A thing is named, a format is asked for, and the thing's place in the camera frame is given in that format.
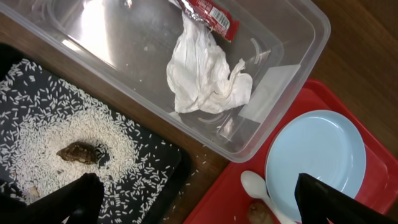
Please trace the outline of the brown food scrap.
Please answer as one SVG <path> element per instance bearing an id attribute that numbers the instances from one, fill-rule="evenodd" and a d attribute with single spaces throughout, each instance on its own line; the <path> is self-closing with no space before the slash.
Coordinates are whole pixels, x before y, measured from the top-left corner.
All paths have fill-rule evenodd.
<path id="1" fill-rule="evenodd" d="M 91 165 L 97 163 L 95 148 L 85 142 L 77 141 L 69 144 L 67 147 L 56 153 L 64 161 L 80 162 Z"/>

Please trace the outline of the white napkin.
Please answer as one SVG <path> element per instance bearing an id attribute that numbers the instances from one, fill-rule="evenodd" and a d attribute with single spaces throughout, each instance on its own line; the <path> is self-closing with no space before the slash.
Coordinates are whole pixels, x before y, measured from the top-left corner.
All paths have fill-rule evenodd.
<path id="1" fill-rule="evenodd" d="M 166 68 L 175 112 L 218 114 L 248 103 L 252 77 L 243 72 L 245 61 L 230 69 L 210 31 L 185 14 L 182 21 L 183 32 Z"/>

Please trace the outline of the red snack wrapper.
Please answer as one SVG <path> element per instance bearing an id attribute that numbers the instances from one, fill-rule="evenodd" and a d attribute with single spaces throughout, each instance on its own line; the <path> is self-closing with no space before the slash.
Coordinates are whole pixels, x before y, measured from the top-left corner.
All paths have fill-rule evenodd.
<path id="1" fill-rule="evenodd" d="M 180 8 L 189 18 L 206 25 L 217 32 L 225 40 L 233 41 L 238 29 L 239 21 L 211 0 L 170 0 Z"/>

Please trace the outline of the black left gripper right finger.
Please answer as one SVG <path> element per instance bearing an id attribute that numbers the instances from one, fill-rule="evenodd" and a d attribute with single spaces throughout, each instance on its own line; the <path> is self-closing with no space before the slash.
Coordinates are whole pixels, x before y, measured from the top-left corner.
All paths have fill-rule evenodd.
<path id="1" fill-rule="evenodd" d="M 397 224 L 306 173 L 298 175 L 295 200 L 302 224 Z"/>

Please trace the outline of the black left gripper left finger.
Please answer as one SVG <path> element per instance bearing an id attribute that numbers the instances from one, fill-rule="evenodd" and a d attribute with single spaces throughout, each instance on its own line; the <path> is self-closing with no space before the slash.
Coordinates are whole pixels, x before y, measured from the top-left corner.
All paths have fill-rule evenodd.
<path id="1" fill-rule="evenodd" d="M 1 223 L 96 223 L 103 197 L 104 185 L 94 173 L 30 205 L 1 194 Z"/>

